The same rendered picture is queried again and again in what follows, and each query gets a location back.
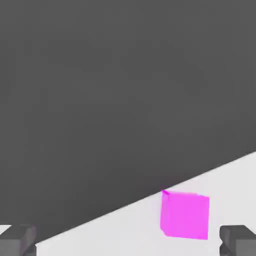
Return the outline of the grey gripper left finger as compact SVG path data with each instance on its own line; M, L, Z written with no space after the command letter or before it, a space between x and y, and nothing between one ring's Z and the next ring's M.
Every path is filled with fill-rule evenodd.
M0 235L0 256L37 256L36 237L33 225L11 225Z

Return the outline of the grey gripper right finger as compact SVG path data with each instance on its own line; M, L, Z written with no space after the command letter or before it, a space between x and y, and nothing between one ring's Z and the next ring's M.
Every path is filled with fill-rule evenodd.
M256 234L245 225L222 225L219 256L256 256Z

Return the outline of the small magenta cube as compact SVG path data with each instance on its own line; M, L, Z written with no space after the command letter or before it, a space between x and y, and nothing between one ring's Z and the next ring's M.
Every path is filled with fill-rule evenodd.
M208 196L163 190L160 229L167 237L207 240L209 212Z

